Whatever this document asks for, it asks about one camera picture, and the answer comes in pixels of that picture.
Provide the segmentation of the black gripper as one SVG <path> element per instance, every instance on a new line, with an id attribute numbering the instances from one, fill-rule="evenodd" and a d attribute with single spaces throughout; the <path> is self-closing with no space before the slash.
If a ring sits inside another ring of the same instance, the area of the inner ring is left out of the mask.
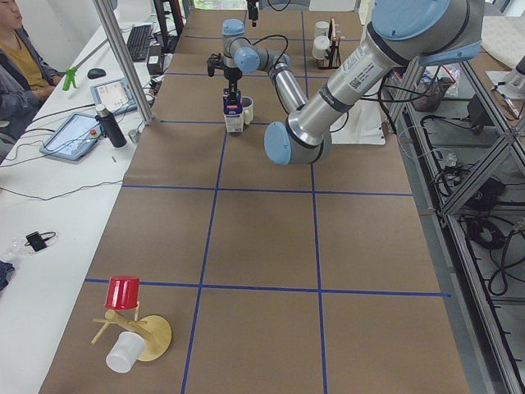
<path id="1" fill-rule="evenodd" d="M 241 70 L 237 67 L 224 67 L 224 76 L 229 81 L 228 88 L 225 89 L 226 102 L 232 105 L 239 104 L 239 90 L 237 87 L 237 81 L 241 79 Z"/>

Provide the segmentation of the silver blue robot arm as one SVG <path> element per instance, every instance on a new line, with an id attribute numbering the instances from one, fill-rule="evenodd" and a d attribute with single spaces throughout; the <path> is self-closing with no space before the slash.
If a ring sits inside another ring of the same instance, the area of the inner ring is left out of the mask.
<path id="1" fill-rule="evenodd" d="M 377 1 L 360 45 L 311 98 L 297 85 L 288 62 L 275 51 L 252 45 L 244 24 L 222 24 L 226 69 L 265 71 L 288 116 L 264 135 L 267 157 L 279 165 L 310 164 L 331 147 L 331 126 L 379 80 L 414 58 L 439 66 L 474 58 L 482 42 L 483 1 Z"/>

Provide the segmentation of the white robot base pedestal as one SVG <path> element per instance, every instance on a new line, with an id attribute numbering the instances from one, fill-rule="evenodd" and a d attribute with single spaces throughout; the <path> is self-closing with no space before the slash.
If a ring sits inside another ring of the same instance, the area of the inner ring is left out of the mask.
<path id="1" fill-rule="evenodd" d="M 386 143 L 380 107 L 375 102 L 359 100 L 331 125 L 330 132 L 333 144 L 384 145 Z"/>

